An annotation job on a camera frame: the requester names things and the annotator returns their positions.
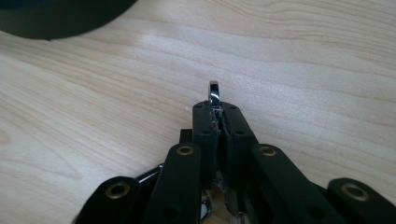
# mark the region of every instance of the black plastic part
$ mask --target black plastic part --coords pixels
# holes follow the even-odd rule
[[[192,129],[182,129],[180,130],[179,143],[191,143],[192,142]]]
[[[343,186],[352,186],[346,193]],[[394,224],[396,223],[396,207],[369,186],[360,181],[340,178],[329,183],[326,196],[329,202],[342,214],[349,223]]]
[[[252,146],[258,143],[248,122],[236,105],[221,103],[223,118],[222,139],[219,146],[220,170],[230,189],[239,190],[245,186],[245,160]]]
[[[32,39],[80,35],[112,21],[136,0],[2,0],[0,29]]]
[[[200,165],[201,149],[198,146],[183,143],[171,147],[143,223],[200,222]]]
[[[256,223],[346,223],[279,148],[254,146],[249,166],[245,201]]]
[[[207,101],[192,108],[192,142],[202,150],[201,178],[203,189],[211,189],[216,178],[219,130],[212,125],[210,105]]]
[[[129,186],[128,193],[118,199],[107,197],[106,191],[108,188],[121,182]],[[124,176],[108,179],[96,189],[90,199],[84,204],[75,223],[125,224],[136,212],[138,195],[139,183],[137,180]]]

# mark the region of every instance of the metal screw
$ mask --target metal screw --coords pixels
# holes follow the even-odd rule
[[[260,147],[259,151],[262,153],[263,156],[275,156],[276,151],[271,147]]]
[[[109,199],[119,199],[127,195],[131,187],[124,181],[117,182],[106,190],[106,196]]]
[[[350,198],[361,202],[365,202],[370,198],[366,190],[352,183],[343,184],[341,186],[341,191],[343,191]]]
[[[182,156],[188,156],[194,152],[194,149],[192,147],[180,147],[177,149],[177,153],[182,155]]]

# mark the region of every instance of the light wood grain surface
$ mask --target light wood grain surface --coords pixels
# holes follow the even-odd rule
[[[0,223],[70,223],[162,162],[211,79],[310,180],[396,203],[395,40],[396,3],[375,0],[139,0],[78,37],[0,33]]]

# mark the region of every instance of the black object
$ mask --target black object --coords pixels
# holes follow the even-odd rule
[[[136,0],[1,0],[0,30],[32,39],[80,35],[112,21]]]
[[[259,144],[239,108],[219,101],[216,81],[208,101],[193,107],[192,126],[163,166],[103,183],[76,223],[199,223],[210,215],[208,206],[199,216],[199,205],[208,204],[200,191],[213,184],[224,190],[233,223],[396,223],[396,207],[367,185],[340,178],[323,189],[281,149]]]

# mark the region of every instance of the wooden table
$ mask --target wooden table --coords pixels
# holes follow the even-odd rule
[[[310,180],[396,203],[395,40],[395,3],[374,0],[139,0],[78,37],[0,33],[0,223],[70,223],[162,162],[211,79]]]

